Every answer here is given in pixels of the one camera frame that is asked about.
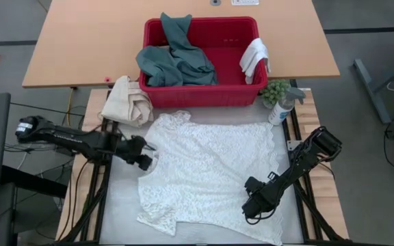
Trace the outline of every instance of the white spray bottle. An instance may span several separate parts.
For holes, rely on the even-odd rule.
[[[268,116],[268,121],[273,125],[279,125],[287,117],[287,114],[294,108],[296,99],[300,104],[304,104],[305,93],[295,87],[288,87],[285,95],[279,99]]]

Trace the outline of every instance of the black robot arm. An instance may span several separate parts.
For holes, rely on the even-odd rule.
[[[136,162],[143,170],[147,170],[152,161],[150,157],[141,154],[147,143],[140,136],[122,140],[121,134],[85,132],[57,126],[41,116],[29,116],[19,121],[16,130],[19,143],[46,141],[79,152],[89,162],[99,165],[109,163],[112,155],[119,156],[129,164]]]
[[[307,174],[321,162],[332,161],[341,151],[341,142],[326,127],[315,129],[311,135],[291,153],[293,165],[278,176],[270,173],[269,182],[258,181],[254,177],[247,179],[245,188],[249,199],[242,206],[246,219],[259,219],[261,213],[273,211],[284,193],[284,190],[297,179]]]

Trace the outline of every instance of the white towel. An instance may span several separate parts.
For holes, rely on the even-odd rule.
[[[138,82],[122,76],[115,82],[101,114],[104,118],[140,127],[153,121],[153,106]]]
[[[244,52],[243,57],[239,61],[239,65],[246,74],[246,83],[248,85],[253,82],[254,69],[262,59],[264,59],[267,72],[270,72],[267,47],[264,45],[262,39],[256,38],[249,44],[246,52]]]

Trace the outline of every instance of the wooden table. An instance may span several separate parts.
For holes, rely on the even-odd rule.
[[[86,109],[86,116],[83,123],[84,131],[89,131],[101,123],[99,112],[101,112],[101,110],[103,109],[103,105],[105,104],[106,98],[107,98],[107,90],[91,91],[88,107]],[[298,114],[300,132],[302,134],[302,138],[304,139],[308,137],[309,134],[320,125],[319,119],[317,117],[317,112],[315,110],[314,99],[311,91],[306,91],[306,99],[304,101],[304,104],[297,105],[296,111]],[[289,128],[291,133],[294,132],[292,126],[293,125],[291,123],[291,120],[289,119]],[[77,176],[79,175],[81,167],[85,162],[86,159],[81,155],[75,158],[75,162],[73,165],[73,173],[71,176],[72,177],[71,186],[70,186],[70,188],[72,189],[71,190],[72,201],[75,200],[74,198],[75,182]],[[78,221],[78,219],[81,216],[83,205],[85,203],[90,187],[92,170],[93,170],[93,165],[87,165],[83,170],[83,173],[81,174],[79,180],[78,192],[77,192],[77,207],[75,208],[75,221]],[[340,207],[339,196],[332,175],[327,169],[325,169],[320,165],[318,165],[315,169],[311,170],[310,175],[311,175],[311,184],[313,186],[313,193],[315,196],[315,202],[317,208],[325,217],[325,219],[328,221],[328,223],[335,229],[335,231],[338,234],[340,234],[340,236],[342,236],[343,238],[348,238],[345,220]],[[66,223],[66,219],[68,218],[68,211],[69,211],[68,200],[69,200],[69,192],[66,192],[66,199],[65,199],[66,202],[64,203],[56,239],[58,239],[59,235],[62,233],[62,230]],[[73,208],[71,208],[70,220],[72,219],[72,211]],[[310,238],[314,239],[315,235],[313,230],[311,214],[308,213],[307,208],[305,208],[305,211],[306,211],[306,220],[308,224],[307,226],[308,226]],[[88,239],[93,238],[95,223],[96,223],[96,211],[91,216]],[[64,235],[66,235],[66,233],[68,233],[69,230],[70,230],[70,223],[69,226],[66,228]]]
[[[311,0],[261,0],[257,6],[232,6],[229,0],[220,6],[209,0],[65,0],[51,3],[23,87],[138,78],[135,58],[142,49],[144,24],[162,12],[173,17],[251,16],[270,52],[272,78],[339,76]]]

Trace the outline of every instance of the small potted plant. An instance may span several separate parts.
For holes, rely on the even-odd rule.
[[[263,104],[268,109],[273,109],[278,100],[285,95],[285,90],[290,87],[287,79],[269,80],[267,86],[261,90]]]

